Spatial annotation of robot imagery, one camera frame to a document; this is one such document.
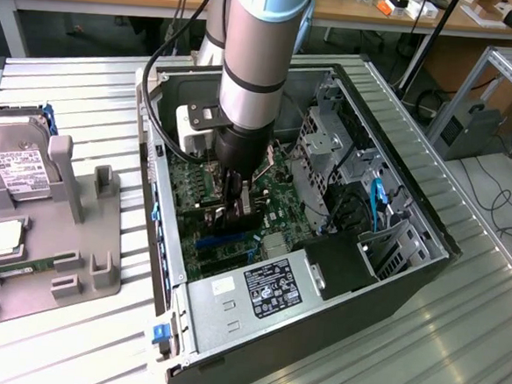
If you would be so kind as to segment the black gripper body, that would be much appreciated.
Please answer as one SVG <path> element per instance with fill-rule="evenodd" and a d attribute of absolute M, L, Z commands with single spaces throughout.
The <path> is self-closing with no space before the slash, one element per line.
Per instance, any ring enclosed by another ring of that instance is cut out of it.
<path fill-rule="evenodd" d="M 218 129 L 217 158 L 226 169 L 251 180 L 252 175 L 266 158 L 274 126 L 268 124 L 259 129 L 244 129 L 237 125 Z"/>

